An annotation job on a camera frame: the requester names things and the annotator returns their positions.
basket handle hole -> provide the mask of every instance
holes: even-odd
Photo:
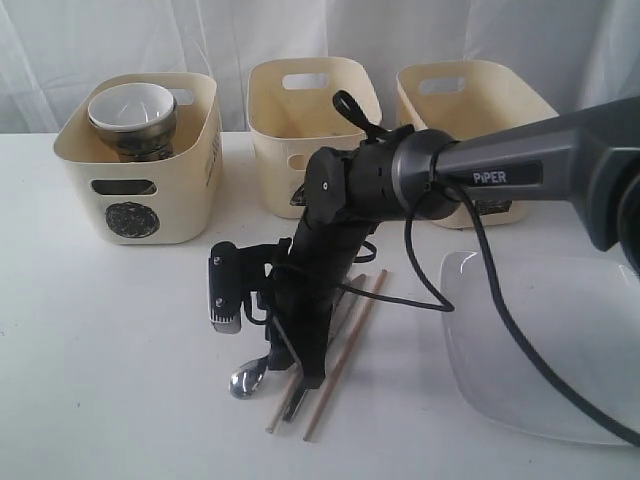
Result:
[[[170,88],[169,91],[176,99],[178,105],[193,105],[196,97],[191,90],[185,88]]]
[[[453,93],[464,90],[466,84],[467,81],[464,77],[425,78],[420,82],[418,90],[421,95]]]
[[[329,75],[326,73],[292,73],[282,78],[282,86],[285,90],[327,88]]]
[[[93,180],[91,188],[98,195],[153,195],[158,191],[151,180]]]
[[[304,172],[307,169],[307,164],[309,163],[309,158],[311,155],[291,155],[287,159],[287,163],[289,167],[293,168],[298,172]]]

cream plastic basket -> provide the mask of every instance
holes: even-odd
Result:
[[[440,92],[430,91],[438,88]],[[412,123],[417,130],[436,128],[456,140],[488,135],[557,115],[510,69],[482,60],[412,65],[398,74],[397,89],[399,124]],[[527,212],[524,202],[477,202],[476,205],[484,212],[484,225],[515,222]],[[473,226],[462,206],[434,223],[447,228]]]
[[[91,128],[91,99],[132,82],[155,83],[174,93],[178,111],[173,157],[121,163]],[[216,89],[213,78],[196,73],[124,75],[98,86],[71,116],[53,148],[101,237],[118,244],[180,243],[204,230],[222,171]],[[145,182],[154,188],[130,195],[104,194],[109,182]]]
[[[288,78],[321,75],[319,88],[286,87]],[[346,90],[372,123],[382,120],[380,105],[362,65],[338,57],[273,60],[256,66],[249,78],[248,117],[267,208],[298,218],[303,207],[290,199],[302,185],[309,157],[322,146],[352,149],[364,132],[337,113],[332,96]]]

cup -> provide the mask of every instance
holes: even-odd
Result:
[[[89,122],[121,162],[153,162],[173,156],[177,102],[154,83],[125,83],[96,95]]]

wooden chopstick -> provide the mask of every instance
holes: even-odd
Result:
[[[378,278],[376,279],[376,283],[373,286],[373,290],[372,290],[373,293],[380,292],[380,289],[382,288],[382,284],[384,283],[386,277],[387,277],[387,271],[382,270],[378,275]],[[313,432],[318,426],[320,417],[322,416],[322,413],[324,412],[324,409],[327,406],[327,403],[329,402],[329,398],[331,397],[331,394],[333,393],[336,387],[336,384],[338,383],[340,374],[342,373],[342,370],[344,369],[344,366],[346,365],[347,360],[349,359],[349,355],[351,354],[353,347],[356,344],[356,340],[358,340],[358,335],[360,335],[360,331],[362,330],[364,325],[367,323],[367,319],[369,317],[369,314],[371,313],[371,309],[373,308],[373,302],[375,302],[375,300],[373,300],[372,298],[367,298],[367,301],[364,304],[364,307],[362,307],[362,311],[360,312],[360,316],[358,317],[358,321],[356,322],[355,327],[353,327],[353,330],[349,334],[349,338],[347,339],[347,344],[342,349],[342,352],[340,353],[340,358],[338,359],[336,366],[331,371],[331,374],[327,379],[327,385],[322,391],[320,400],[318,401],[318,405],[316,406],[316,410],[313,412],[313,417],[311,417],[311,421],[309,422],[309,426],[307,427],[307,431],[305,432],[304,437],[302,437],[302,439],[305,442],[308,442],[311,440],[311,437],[313,436]]]
[[[298,365],[294,363],[291,369],[291,376],[289,377],[289,381],[284,388],[282,400],[280,401],[280,404],[276,409],[276,413],[273,414],[271,421],[267,425],[267,428],[265,428],[267,433],[273,433],[276,430],[276,427],[278,426],[278,423],[280,423],[280,419],[282,418],[282,414],[284,413],[284,409],[287,408],[287,405],[289,405],[291,396],[293,395],[293,392],[295,392],[296,387],[298,386],[298,382],[300,381],[300,375],[298,375]]]

black cable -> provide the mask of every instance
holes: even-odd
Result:
[[[418,259],[416,258],[416,254],[413,250],[413,240],[412,240],[413,220],[416,217],[416,212],[418,211],[418,208],[420,208],[420,205],[422,205],[422,202],[429,196],[429,194],[430,192],[427,190],[422,195],[420,195],[420,198],[418,198],[416,203],[413,205],[413,208],[409,211],[409,214],[407,215],[407,219],[404,222],[404,247],[405,247],[405,250],[407,251],[407,256],[409,257],[409,262],[411,262],[413,271],[416,272],[416,275],[418,276],[422,284],[427,288],[427,290],[429,290],[429,292],[431,292],[431,294],[434,297],[436,297],[438,301],[442,304],[440,305],[440,308],[436,308],[434,310],[438,310],[440,312],[453,312],[454,310],[453,304],[449,300],[447,300],[444,297],[444,295],[442,295],[442,293],[440,293],[440,291],[438,291],[438,289],[434,287],[433,284],[429,281],[424,271],[420,267],[420,263],[418,262]]]
[[[522,352],[527,356],[529,361],[544,377],[544,379],[549,382],[569,402],[577,407],[582,413],[587,415],[602,428],[608,430],[618,438],[624,440],[625,442],[628,442],[634,447],[640,447],[640,433],[632,430],[629,427],[626,427],[625,425],[622,425],[620,422],[604,413],[602,410],[600,410],[598,407],[596,407],[582,395],[580,395],[576,390],[574,390],[549,366],[549,364],[547,364],[547,362],[545,362],[545,360],[533,347],[531,342],[529,342],[527,337],[525,337],[524,333],[522,333],[522,330],[520,330],[520,327],[518,327],[513,317],[511,316],[511,313],[509,312],[509,309],[507,308],[507,305],[502,296],[500,282],[498,281],[498,273],[496,271],[493,255],[491,254],[491,248],[489,247],[489,241],[487,240],[484,226],[482,225],[482,221],[480,220],[480,215],[473,205],[473,202],[464,191],[464,189],[457,183],[450,181],[447,178],[438,178],[437,182],[454,190],[469,212],[471,220],[473,221],[473,226],[478,236],[478,243],[480,244],[480,250],[482,252],[482,258],[484,260],[485,268],[487,271],[487,277],[489,278],[489,287],[491,290],[493,303],[496,307],[496,310],[500,314],[502,322],[504,323],[505,327],[507,327],[507,330],[511,334],[511,337],[518,344]]]
[[[300,273],[306,276],[307,278],[313,280],[314,282],[320,285],[324,285],[325,287],[339,288],[340,290],[344,290],[345,292],[350,292],[355,295],[359,295],[361,297],[372,298],[373,300],[378,300],[380,302],[394,303],[396,305],[406,305],[407,307],[415,307],[423,310],[438,310],[441,312],[450,311],[450,310],[445,310],[445,308],[447,307],[443,305],[417,302],[415,300],[409,300],[407,298],[389,297],[387,295],[380,295],[377,293],[367,292],[366,290],[360,290],[359,288],[354,288],[350,285],[347,285],[341,282],[332,282],[327,280],[326,278],[323,278],[323,277],[320,277],[319,275],[311,273],[310,271],[305,270],[304,268],[296,267],[295,265],[290,265],[288,263],[274,264],[271,271],[273,272],[274,270],[278,270],[278,269],[291,270],[292,272]]]

